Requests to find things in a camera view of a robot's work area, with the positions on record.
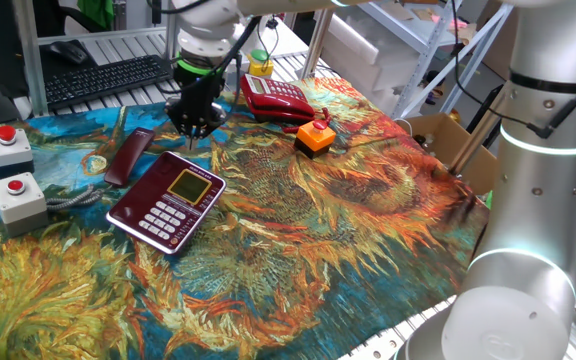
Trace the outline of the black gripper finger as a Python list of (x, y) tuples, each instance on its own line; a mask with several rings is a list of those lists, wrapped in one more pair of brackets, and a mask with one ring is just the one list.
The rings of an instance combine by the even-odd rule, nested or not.
[(198, 143), (211, 135), (216, 129), (222, 126), (226, 121), (226, 112), (221, 105), (211, 102), (205, 113), (199, 117), (195, 129), (193, 130), (193, 143)]
[(165, 113), (174, 125), (180, 136), (185, 138), (185, 146), (188, 150), (193, 148), (194, 122), (187, 113), (180, 97), (170, 97), (165, 103)]

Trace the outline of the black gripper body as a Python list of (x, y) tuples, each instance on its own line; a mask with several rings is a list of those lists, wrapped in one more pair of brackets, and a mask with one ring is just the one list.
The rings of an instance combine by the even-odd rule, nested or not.
[(208, 72), (205, 75), (186, 69), (175, 69), (174, 80), (181, 87), (181, 102), (184, 108), (203, 108), (219, 97), (224, 77), (222, 72)]

